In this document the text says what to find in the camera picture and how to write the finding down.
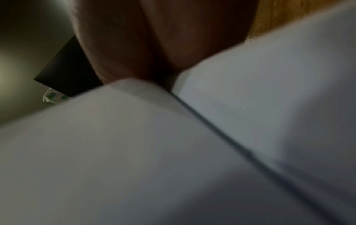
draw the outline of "skin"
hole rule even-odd
[[[257,0],[68,0],[104,83],[159,79],[245,40]]]

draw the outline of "gray wall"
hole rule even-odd
[[[0,10],[0,124],[44,109],[33,81],[74,35],[65,0],[11,1]]]

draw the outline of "black object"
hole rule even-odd
[[[34,80],[70,97],[103,85],[75,36]]]

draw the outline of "wooden surface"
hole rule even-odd
[[[342,1],[345,0],[260,0],[248,39]]]

